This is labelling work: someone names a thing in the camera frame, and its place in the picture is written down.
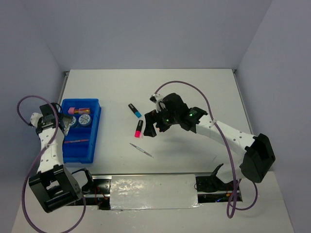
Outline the blue white round jar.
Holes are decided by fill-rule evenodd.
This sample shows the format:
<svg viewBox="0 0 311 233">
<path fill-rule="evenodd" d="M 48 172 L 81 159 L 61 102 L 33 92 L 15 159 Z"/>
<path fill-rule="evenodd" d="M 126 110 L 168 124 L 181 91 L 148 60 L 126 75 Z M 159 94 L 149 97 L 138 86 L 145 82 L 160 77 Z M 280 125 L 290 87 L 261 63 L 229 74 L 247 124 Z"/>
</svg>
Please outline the blue white round jar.
<svg viewBox="0 0 311 233">
<path fill-rule="evenodd" d="M 70 128 L 75 128 L 78 125 L 78 120 L 75 116 L 72 116 L 72 120 L 70 123 Z"/>
</svg>

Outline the pink pen bundle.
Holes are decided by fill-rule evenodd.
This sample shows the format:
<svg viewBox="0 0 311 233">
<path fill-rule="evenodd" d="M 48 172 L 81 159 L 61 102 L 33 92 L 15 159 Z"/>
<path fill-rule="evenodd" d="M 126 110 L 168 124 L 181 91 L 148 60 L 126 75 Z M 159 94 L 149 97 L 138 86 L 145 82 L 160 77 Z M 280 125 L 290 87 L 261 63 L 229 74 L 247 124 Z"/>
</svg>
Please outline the pink pen bundle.
<svg viewBox="0 0 311 233">
<path fill-rule="evenodd" d="M 91 113 L 90 108 L 75 108 L 75 107 L 70 107 L 68 109 L 68 114 L 70 115 L 89 115 Z"/>
</svg>

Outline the blue-capped black highlighter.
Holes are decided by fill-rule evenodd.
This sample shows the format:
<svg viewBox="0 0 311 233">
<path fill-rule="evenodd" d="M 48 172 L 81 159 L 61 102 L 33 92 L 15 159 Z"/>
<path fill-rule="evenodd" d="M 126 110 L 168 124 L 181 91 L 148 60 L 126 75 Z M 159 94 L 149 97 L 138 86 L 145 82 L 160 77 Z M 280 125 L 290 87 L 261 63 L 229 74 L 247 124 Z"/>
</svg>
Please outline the blue-capped black highlighter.
<svg viewBox="0 0 311 233">
<path fill-rule="evenodd" d="M 133 104 L 128 104 L 128 107 L 130 108 L 130 110 L 134 113 L 134 115 L 137 117 L 137 118 L 140 118 L 141 117 L 141 113 L 138 111 L 138 109 L 133 105 Z"/>
</svg>

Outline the pink-capped black highlighter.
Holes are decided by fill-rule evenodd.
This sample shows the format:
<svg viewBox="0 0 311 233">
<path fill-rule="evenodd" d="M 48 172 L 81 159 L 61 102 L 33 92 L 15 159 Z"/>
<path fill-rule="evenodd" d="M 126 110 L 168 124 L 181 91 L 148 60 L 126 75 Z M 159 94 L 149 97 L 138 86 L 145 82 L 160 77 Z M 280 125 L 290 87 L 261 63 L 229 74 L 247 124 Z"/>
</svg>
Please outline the pink-capped black highlighter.
<svg viewBox="0 0 311 233">
<path fill-rule="evenodd" d="M 135 134 L 134 134 L 135 138 L 140 138 L 141 131 L 142 131 L 142 126 L 143 126 L 143 120 L 139 120 L 138 124 L 137 124 L 137 127 L 136 127 L 136 130 L 135 130 Z"/>
</svg>

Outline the orange clear pen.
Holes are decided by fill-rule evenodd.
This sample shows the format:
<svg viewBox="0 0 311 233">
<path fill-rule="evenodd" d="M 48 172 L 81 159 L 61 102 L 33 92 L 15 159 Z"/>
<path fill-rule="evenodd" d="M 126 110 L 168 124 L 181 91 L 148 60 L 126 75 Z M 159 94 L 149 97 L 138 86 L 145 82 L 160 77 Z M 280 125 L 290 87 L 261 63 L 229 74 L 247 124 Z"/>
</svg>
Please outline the orange clear pen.
<svg viewBox="0 0 311 233">
<path fill-rule="evenodd" d="M 64 141 L 64 144 L 83 143 L 83 142 L 88 142 L 88 141 L 89 139 L 68 140 L 68 141 Z"/>
</svg>

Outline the grey clear pen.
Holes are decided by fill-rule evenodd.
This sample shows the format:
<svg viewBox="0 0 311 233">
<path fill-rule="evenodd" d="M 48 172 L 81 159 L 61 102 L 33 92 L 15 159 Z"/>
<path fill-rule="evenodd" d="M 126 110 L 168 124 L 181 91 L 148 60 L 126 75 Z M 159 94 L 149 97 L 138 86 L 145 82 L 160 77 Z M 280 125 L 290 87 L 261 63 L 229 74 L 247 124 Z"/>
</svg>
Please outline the grey clear pen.
<svg viewBox="0 0 311 233">
<path fill-rule="evenodd" d="M 134 145 L 133 143 L 129 143 L 129 144 L 130 144 L 132 147 L 134 147 L 134 148 L 136 148 L 137 150 L 139 150 L 140 152 L 142 152 L 142 153 L 146 154 L 147 156 L 153 158 L 153 156 L 152 156 L 150 153 L 148 153 L 147 151 L 145 151 L 144 149 L 142 149 L 142 148 L 140 148 L 140 147 Z"/>
</svg>

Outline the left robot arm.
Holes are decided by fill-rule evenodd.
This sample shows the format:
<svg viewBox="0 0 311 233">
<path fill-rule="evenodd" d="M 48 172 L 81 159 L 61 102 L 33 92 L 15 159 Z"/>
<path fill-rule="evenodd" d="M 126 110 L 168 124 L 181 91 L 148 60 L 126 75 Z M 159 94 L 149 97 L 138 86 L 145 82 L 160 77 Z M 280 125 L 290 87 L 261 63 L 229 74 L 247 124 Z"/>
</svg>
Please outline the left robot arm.
<svg viewBox="0 0 311 233">
<path fill-rule="evenodd" d="M 33 113 L 31 124 L 35 127 L 41 148 L 37 173 L 28 184 L 46 213 L 79 201 L 84 194 L 95 189 L 95 181 L 86 168 L 79 182 L 64 166 L 63 144 L 73 117 L 65 115 L 58 103 L 40 106 L 41 113 Z"/>
</svg>

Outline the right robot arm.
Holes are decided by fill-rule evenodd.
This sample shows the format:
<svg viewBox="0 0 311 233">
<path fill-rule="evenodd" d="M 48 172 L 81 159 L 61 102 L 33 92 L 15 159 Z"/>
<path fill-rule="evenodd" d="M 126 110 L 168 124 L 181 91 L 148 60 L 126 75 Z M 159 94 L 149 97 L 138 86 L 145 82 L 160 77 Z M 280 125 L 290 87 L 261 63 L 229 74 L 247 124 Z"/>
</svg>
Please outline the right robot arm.
<svg viewBox="0 0 311 233">
<path fill-rule="evenodd" d="M 234 180 L 248 179 L 254 183 L 263 181 L 276 157 L 268 136 L 255 136 L 241 132 L 218 120 L 198 107 L 189 108 L 176 93 L 167 96 L 153 94 L 150 101 L 154 110 L 145 114 L 144 136 L 155 137 L 156 129 L 165 132 L 172 125 L 179 125 L 185 131 L 206 136 L 239 156 L 235 165 L 218 165 L 210 176 L 197 180 L 196 188 L 201 192 L 216 192 L 224 189 Z"/>
</svg>

